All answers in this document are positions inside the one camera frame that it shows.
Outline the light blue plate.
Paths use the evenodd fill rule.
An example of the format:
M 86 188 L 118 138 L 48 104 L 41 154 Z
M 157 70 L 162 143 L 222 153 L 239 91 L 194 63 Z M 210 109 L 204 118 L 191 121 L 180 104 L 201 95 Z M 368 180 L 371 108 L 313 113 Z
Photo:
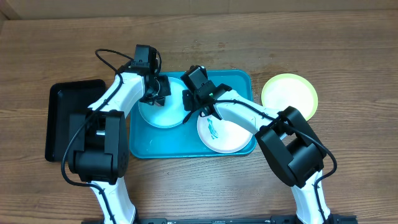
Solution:
M 156 128 L 172 128 L 182 124 L 188 114 L 183 105 L 182 91 L 187 87 L 178 78 L 169 77 L 171 95 L 165 97 L 164 106 L 151 106 L 139 103 L 138 108 L 141 116 L 150 125 Z

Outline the white plate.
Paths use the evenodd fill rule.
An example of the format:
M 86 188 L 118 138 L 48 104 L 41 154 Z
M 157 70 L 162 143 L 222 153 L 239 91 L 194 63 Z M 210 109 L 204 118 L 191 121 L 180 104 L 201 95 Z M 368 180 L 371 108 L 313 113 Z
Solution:
M 252 133 L 246 129 L 212 115 L 198 117 L 197 131 L 205 146 L 222 154 L 240 151 L 252 138 Z

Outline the yellow-green plate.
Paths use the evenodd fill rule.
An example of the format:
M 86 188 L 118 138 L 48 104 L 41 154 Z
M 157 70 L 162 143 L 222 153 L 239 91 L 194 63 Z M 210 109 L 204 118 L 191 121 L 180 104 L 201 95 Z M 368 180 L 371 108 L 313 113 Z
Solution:
M 318 95 L 304 77 L 283 73 L 272 77 L 263 86 L 261 103 L 266 108 L 279 111 L 292 106 L 308 121 L 317 111 Z

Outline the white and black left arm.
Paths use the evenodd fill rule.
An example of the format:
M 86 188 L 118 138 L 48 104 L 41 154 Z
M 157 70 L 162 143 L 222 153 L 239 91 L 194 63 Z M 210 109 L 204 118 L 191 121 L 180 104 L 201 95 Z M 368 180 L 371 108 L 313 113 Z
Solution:
M 116 70 L 113 84 L 96 102 L 70 116 L 70 142 L 62 176 L 88 187 L 104 214 L 103 223 L 138 223 L 124 175 L 129 163 L 126 117 L 137 102 L 164 105 L 171 94 L 161 63 L 130 61 Z

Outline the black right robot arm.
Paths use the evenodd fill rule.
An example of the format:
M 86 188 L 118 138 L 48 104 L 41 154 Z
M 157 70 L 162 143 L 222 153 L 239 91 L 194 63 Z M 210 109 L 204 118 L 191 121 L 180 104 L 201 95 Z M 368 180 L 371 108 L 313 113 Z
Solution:
M 230 86 L 208 81 L 186 84 L 183 104 L 189 114 L 201 111 L 230 121 L 254 135 L 273 173 L 291 187 L 301 223 L 330 223 L 322 180 L 323 160 L 331 152 L 320 142 L 302 114 L 289 106 L 273 112 L 249 101 Z

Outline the black plastic tray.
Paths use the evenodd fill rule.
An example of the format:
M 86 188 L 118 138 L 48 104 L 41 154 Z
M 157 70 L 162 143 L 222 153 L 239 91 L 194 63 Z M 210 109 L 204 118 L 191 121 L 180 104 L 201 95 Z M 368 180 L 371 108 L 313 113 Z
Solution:
M 69 143 L 70 114 L 87 108 L 106 91 L 101 79 L 56 83 L 50 89 L 45 159 L 61 161 Z

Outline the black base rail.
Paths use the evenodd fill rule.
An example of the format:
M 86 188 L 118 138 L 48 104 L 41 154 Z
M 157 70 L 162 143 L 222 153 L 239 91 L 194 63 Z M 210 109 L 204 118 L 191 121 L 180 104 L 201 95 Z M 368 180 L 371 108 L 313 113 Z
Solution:
M 82 224 L 100 224 L 102 220 L 82 221 Z M 299 224 L 302 223 L 294 215 L 274 215 L 270 218 L 233 218 L 233 219 L 184 219 L 167 220 L 166 218 L 143 218 L 134 220 L 141 224 Z M 326 221 L 331 224 L 358 224 L 356 216 L 331 214 Z

